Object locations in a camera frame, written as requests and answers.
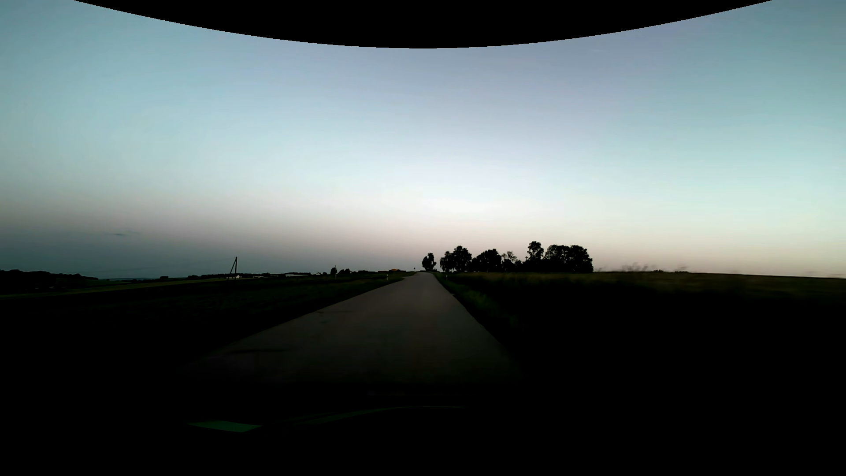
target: grass field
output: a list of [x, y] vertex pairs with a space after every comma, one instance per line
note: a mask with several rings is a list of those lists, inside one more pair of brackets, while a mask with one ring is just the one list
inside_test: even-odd
[[97, 415], [105, 428], [117, 424], [109, 418], [167, 421], [154, 413], [169, 411], [168, 382], [180, 364], [408, 275], [152, 283], [0, 306], [10, 367], [23, 374], [30, 403], [51, 418]]
[[[618, 403], [639, 394], [716, 401], [726, 397], [713, 394], [716, 389], [743, 395], [741, 388], [772, 388], [816, 374], [834, 362], [832, 338], [846, 308], [846, 280], [825, 278], [436, 277], [547, 391], [570, 383], [582, 396]], [[657, 389], [663, 397], [655, 396]]]

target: tree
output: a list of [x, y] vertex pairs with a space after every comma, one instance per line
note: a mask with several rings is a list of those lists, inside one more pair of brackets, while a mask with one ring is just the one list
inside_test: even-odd
[[526, 256], [526, 261], [523, 266], [524, 269], [526, 271], [542, 271], [542, 259], [543, 247], [541, 246], [541, 243], [538, 241], [532, 241], [529, 243], [529, 255]]
[[501, 258], [503, 259], [503, 271], [517, 271], [523, 264], [513, 252], [505, 252], [501, 255]]
[[473, 261], [473, 255], [463, 246], [456, 246], [453, 250], [453, 266], [459, 273], [470, 271], [470, 262]]
[[567, 265], [570, 273], [593, 273], [593, 258], [579, 245], [569, 247]]
[[443, 253], [443, 257], [441, 258], [441, 270], [444, 273], [451, 273], [455, 269], [453, 264], [453, 254], [451, 252]]
[[543, 248], [538, 241], [529, 243], [529, 256], [526, 257], [526, 262], [540, 261], [543, 258]]
[[473, 271], [500, 271], [502, 267], [503, 257], [499, 256], [496, 248], [480, 253], [470, 262], [470, 268]]
[[545, 271], [568, 271], [569, 246], [550, 245], [543, 255]]
[[426, 271], [432, 271], [435, 268], [435, 255], [434, 253], [429, 253], [426, 257], [423, 258], [423, 269]]

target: roadside grass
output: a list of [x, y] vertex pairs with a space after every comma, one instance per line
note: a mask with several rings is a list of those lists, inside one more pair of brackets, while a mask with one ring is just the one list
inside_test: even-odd
[[435, 275], [547, 393], [599, 400], [713, 396], [810, 375], [834, 358], [827, 340], [846, 308], [846, 280], [826, 278]]
[[46, 349], [63, 349], [73, 359], [87, 355], [86, 365], [92, 369], [162, 374], [236, 340], [410, 275], [179, 281], [0, 302], [8, 316], [17, 317], [7, 324], [19, 326], [24, 340], [37, 333], [44, 346], [45, 338], [54, 335], [56, 341]]

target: utility pole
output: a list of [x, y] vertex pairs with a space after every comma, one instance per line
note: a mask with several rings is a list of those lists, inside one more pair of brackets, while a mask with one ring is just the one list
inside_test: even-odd
[[232, 270], [235, 270], [235, 275], [238, 274], [238, 257], [235, 257], [235, 262], [232, 263], [232, 268], [229, 269], [229, 274], [232, 274]]

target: asphalt road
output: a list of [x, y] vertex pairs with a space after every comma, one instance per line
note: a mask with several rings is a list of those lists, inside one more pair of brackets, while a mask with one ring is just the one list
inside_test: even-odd
[[234, 342], [183, 376], [288, 396], [507, 396], [525, 382], [508, 351], [428, 273]]

